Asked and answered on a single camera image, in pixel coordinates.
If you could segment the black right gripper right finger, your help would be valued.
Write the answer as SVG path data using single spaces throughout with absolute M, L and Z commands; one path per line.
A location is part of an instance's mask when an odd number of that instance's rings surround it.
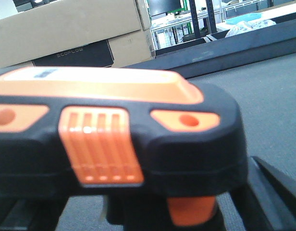
M 247 183 L 230 197 L 247 231 L 296 231 L 296 180 L 259 157 L 249 157 Z

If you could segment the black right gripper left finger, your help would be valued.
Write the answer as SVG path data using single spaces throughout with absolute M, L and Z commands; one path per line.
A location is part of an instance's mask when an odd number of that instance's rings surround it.
M 35 195 L 0 192 L 0 231 L 54 231 L 68 199 L 67 190 Z

